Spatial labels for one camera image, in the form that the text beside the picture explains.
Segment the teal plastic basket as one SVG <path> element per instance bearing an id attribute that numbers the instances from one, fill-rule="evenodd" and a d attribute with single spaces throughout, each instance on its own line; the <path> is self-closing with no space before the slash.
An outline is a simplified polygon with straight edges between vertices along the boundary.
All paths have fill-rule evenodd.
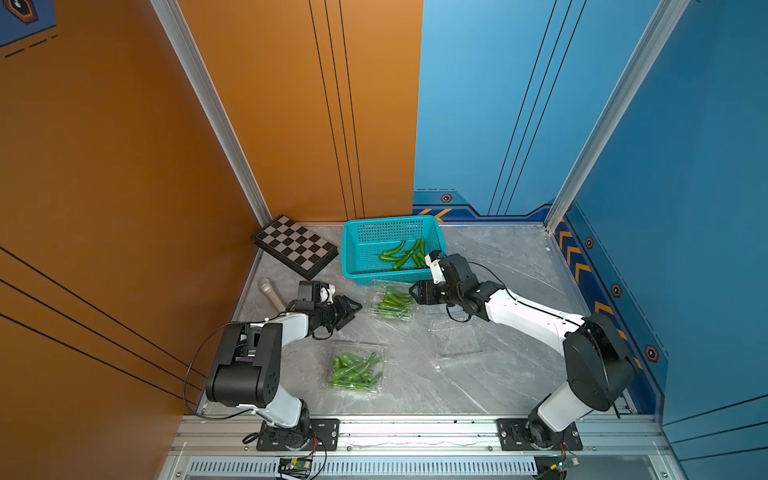
<path id="1" fill-rule="evenodd" d="M 361 286 L 429 280 L 427 255 L 435 250 L 447 246 L 432 216 L 349 221 L 342 234 L 342 273 Z"/>

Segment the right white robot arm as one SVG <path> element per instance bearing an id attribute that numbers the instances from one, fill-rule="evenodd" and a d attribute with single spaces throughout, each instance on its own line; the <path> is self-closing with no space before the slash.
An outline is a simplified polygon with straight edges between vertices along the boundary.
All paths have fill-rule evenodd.
<path id="1" fill-rule="evenodd" d="M 467 320 L 517 330 L 564 360 L 566 381 L 536 405 L 523 427 L 535 448 L 560 445 L 563 433 L 576 421 L 613 408 L 640 373 L 628 341 L 605 314 L 563 312 L 512 292 L 499 278 L 480 281 L 471 269 L 473 263 L 459 254 L 434 250 L 420 263 L 431 278 L 410 287 L 417 304 L 459 307 Z"/>

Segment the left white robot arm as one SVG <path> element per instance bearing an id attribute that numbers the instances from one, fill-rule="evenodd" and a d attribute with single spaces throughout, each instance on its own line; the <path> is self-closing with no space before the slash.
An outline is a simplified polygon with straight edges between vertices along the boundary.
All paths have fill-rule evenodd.
<path id="1" fill-rule="evenodd" d="M 206 398 L 261 417 L 260 438 L 300 450 L 314 441 L 306 402 L 280 385 L 282 350 L 313 336 L 333 333 L 355 318 L 363 305 L 340 295 L 331 284 L 301 281 L 297 298 L 262 323 L 232 322 L 222 337 L 206 383 Z"/>

